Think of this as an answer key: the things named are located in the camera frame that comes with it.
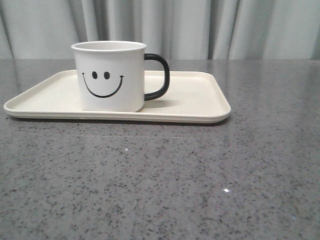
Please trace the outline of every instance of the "curtain fold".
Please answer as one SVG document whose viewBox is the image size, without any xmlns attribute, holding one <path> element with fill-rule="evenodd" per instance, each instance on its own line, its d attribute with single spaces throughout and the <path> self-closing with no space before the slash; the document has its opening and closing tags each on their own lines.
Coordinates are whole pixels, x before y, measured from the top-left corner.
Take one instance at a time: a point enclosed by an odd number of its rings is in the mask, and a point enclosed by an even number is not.
<svg viewBox="0 0 320 240">
<path fill-rule="evenodd" d="M 137 41 L 167 59 L 318 59 L 319 0 L 0 0 L 0 59 Z"/>
</svg>

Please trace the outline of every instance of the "mug rim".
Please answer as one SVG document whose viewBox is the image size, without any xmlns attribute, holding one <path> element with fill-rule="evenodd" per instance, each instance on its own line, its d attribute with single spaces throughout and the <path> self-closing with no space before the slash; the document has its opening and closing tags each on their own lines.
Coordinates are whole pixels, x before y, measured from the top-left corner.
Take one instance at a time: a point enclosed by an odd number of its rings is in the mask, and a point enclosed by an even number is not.
<svg viewBox="0 0 320 240">
<path fill-rule="evenodd" d="M 89 45 L 89 44 L 132 44 L 132 46 L 136 47 L 127 47 L 124 49 L 95 49 L 95 48 L 84 48 L 81 46 Z M 138 42 L 138 41 L 120 41 L 120 40 L 98 40 L 98 41 L 83 41 L 78 42 L 71 45 L 71 48 L 75 51 L 79 52 L 90 52 L 90 53 L 114 53 L 114 52 L 131 52 L 137 50 L 143 50 L 147 47 L 145 43 Z"/>
</svg>

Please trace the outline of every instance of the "smiley face smile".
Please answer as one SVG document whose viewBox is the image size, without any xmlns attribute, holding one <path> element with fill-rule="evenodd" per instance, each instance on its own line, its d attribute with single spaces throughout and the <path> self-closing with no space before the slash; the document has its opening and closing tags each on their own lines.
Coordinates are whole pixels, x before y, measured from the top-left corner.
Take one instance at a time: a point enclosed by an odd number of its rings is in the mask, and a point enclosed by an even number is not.
<svg viewBox="0 0 320 240">
<path fill-rule="evenodd" d="M 114 91 L 114 92 L 112 92 L 112 93 L 110 93 L 110 94 L 108 94 L 108 95 L 98 95 L 98 94 L 95 94 L 94 92 L 92 92 L 90 89 L 89 89 L 89 87 L 88 87 L 88 85 L 87 85 L 87 82 L 86 82 L 86 79 L 85 79 L 85 73 L 83 72 L 82 73 L 82 77 L 83 77 L 83 80 L 84 80 L 84 84 L 85 84 L 85 86 L 86 86 L 86 89 L 88 89 L 88 91 L 93 95 L 93 96 L 95 96 L 95 97 L 97 97 L 97 98 L 109 98 L 109 97 L 111 97 L 111 96 L 113 96 L 113 95 L 115 95 L 118 91 L 119 91 L 119 89 L 120 89 L 120 87 L 121 87 L 121 85 L 122 85 L 122 79 L 123 79 L 123 77 L 124 76 L 120 76 L 120 83 L 119 83 L 119 86 L 117 87 L 117 89 Z M 94 78 L 94 79 L 97 79 L 98 78 L 98 75 L 97 75 L 97 73 L 95 72 L 95 71 L 93 71 L 92 72 L 92 77 Z M 110 74 L 109 74 L 109 72 L 104 72 L 104 78 L 105 79 L 109 79 L 110 78 Z"/>
</svg>

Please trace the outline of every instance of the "granite surface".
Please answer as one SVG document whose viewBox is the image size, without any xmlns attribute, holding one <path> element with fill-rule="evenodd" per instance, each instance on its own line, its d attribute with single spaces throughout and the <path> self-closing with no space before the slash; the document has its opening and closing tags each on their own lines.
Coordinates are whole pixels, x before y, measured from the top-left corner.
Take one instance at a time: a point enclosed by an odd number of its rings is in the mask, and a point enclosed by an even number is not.
<svg viewBox="0 0 320 240">
<path fill-rule="evenodd" d="M 229 118 L 23 120 L 0 111 L 0 239 L 320 239 L 320 61 L 169 65 L 213 74 Z M 74 68 L 0 60 L 0 102 Z"/>
</svg>

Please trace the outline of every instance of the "mug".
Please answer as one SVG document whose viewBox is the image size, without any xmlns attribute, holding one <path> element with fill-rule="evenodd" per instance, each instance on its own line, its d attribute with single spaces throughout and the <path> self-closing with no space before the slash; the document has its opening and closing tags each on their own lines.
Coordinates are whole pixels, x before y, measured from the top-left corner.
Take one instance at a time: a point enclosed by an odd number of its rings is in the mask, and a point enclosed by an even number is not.
<svg viewBox="0 0 320 240">
<path fill-rule="evenodd" d="M 168 63 L 145 53 L 147 45 L 133 41 L 87 41 L 73 44 L 82 108 L 85 111 L 136 112 L 145 101 L 163 96 L 170 83 Z M 145 94 L 145 60 L 163 65 L 164 84 Z"/>
</svg>

